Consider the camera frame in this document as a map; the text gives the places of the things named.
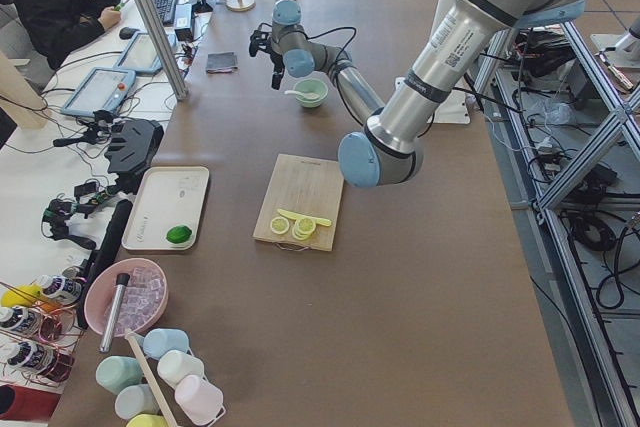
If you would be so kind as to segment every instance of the black jacket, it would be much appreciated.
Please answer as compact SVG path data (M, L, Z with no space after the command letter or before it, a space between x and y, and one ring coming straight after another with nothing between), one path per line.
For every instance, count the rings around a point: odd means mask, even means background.
M104 33L98 17L120 0L15 0L35 49L57 69L67 55ZM80 22L80 16L90 19Z

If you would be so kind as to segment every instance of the glass bottle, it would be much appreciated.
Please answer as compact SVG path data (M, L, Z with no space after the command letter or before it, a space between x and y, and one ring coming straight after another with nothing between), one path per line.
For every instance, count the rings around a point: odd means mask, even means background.
M23 372L37 374L53 382L67 380L73 358L53 347L33 340L13 342L0 348L0 362Z
M21 305L0 307L0 329L22 337L33 337L42 325L43 315Z
M63 306L75 304L82 294L82 284L62 275L41 275L36 284L42 287L42 295Z

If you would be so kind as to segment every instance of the wooden cutting board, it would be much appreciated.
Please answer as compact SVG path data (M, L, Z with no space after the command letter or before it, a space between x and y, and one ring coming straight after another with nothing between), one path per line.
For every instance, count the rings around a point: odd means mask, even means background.
M253 238L331 251L343 184L344 178L335 161L279 154L253 231ZM277 209L329 219L331 226L318 225L309 239L300 241L291 235L294 222L291 220L288 232L282 235L274 234L269 226L271 219L279 215Z

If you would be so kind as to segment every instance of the computer mouse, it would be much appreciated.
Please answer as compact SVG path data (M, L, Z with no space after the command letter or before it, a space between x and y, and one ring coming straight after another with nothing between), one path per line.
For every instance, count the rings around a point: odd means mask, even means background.
M133 27L123 27L120 29L120 33L118 34L122 40L127 40L133 37L133 34L138 32L140 29L134 29Z

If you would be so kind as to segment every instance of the monitor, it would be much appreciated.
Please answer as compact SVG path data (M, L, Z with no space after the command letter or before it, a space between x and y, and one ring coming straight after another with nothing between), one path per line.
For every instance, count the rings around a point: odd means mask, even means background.
M175 34L167 34L167 40L171 47L176 45ZM116 68L135 70L138 75L155 75L162 64L156 51L151 36L147 32L136 32L131 37L118 60Z
M60 113L91 118L97 110L115 114L135 81L133 70L96 67L65 102Z

